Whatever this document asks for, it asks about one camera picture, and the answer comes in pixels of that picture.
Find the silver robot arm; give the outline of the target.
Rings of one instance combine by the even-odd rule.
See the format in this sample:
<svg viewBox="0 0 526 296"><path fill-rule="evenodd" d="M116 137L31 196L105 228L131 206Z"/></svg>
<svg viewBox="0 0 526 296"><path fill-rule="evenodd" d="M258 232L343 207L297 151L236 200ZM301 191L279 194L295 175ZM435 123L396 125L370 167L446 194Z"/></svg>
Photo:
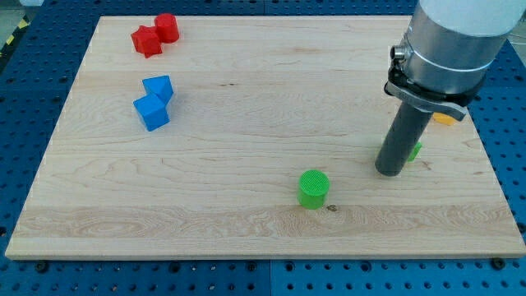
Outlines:
<svg viewBox="0 0 526 296"><path fill-rule="evenodd" d="M385 92L412 120L433 113L462 120L524 12L525 0L419 0L390 50Z"/></svg>

